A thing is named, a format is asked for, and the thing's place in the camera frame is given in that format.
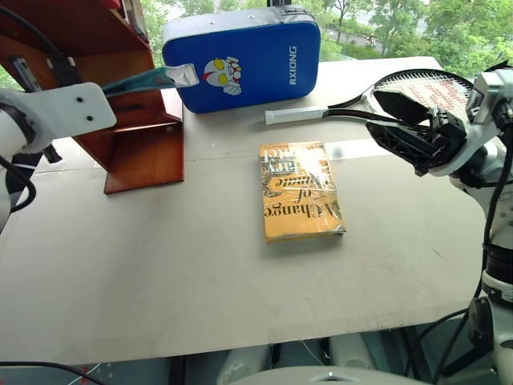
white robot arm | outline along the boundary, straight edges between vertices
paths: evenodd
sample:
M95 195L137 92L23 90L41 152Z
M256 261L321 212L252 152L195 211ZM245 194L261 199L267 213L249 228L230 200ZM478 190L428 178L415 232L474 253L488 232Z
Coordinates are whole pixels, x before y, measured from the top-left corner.
M407 111L422 109L402 94L379 91L375 96L384 102L382 106L393 104L387 103L387 98L402 98L396 106ZM387 112L395 116L398 111ZM453 185L477 200L486 215L481 289L487 296L477 298L478 290L467 312L468 332L475 349L448 366L445 374L455 373L472 360L491 353L501 383L511 385L513 70L485 72L476 79L467 104L469 121L463 122L436 108L424 113L430 117L426 130L372 120L367 122L367 128L379 145L412 163L419 176L449 176ZM416 117L412 118L405 123L413 123Z
M108 128L116 118L102 88L81 83L25 93L0 88L0 229L10 207L6 167L18 152L41 152L53 139Z

plastic wrap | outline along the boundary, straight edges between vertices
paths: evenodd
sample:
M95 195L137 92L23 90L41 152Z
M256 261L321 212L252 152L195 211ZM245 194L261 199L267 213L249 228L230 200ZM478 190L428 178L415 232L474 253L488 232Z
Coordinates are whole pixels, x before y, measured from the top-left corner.
M267 241L345 232L323 143L263 144L260 163Z

white table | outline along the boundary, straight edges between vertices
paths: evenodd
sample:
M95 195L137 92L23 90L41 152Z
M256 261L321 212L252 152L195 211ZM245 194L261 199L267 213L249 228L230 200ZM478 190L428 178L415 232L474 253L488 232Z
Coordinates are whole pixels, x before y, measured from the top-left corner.
M437 66L322 63L304 99L185 111L185 182L165 187L107 197L105 172L58 143L65 161L40 164L35 202L0 236L0 359L184 355L429 322L467 306L484 222L471 198L394 156L369 156L378 152L362 122L263 123L265 109L337 103L388 72ZM306 140L362 147L332 161L347 234L266 244L259 145Z

blue case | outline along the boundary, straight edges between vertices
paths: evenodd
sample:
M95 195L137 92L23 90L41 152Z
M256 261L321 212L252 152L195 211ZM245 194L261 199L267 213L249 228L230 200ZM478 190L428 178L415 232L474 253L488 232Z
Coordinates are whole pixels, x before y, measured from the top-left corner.
M202 14L164 28L164 62L194 64L200 83L178 90L192 112L210 112L309 94L321 34L300 6Z

wooden stand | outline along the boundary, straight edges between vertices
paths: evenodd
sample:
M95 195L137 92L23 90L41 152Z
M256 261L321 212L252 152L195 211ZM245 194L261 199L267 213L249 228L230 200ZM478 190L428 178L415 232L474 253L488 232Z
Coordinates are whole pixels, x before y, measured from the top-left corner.
M72 57L84 82L104 85L154 68L148 44L103 0L4 0L2 5L32 23L63 54ZM46 61L46 47L37 36L0 16L0 64L15 78L11 59L17 56L26 60L43 89L57 87ZM109 102L117 124L75 137L108 171L104 192L182 181L181 118L178 113L166 112L161 92L120 95Z

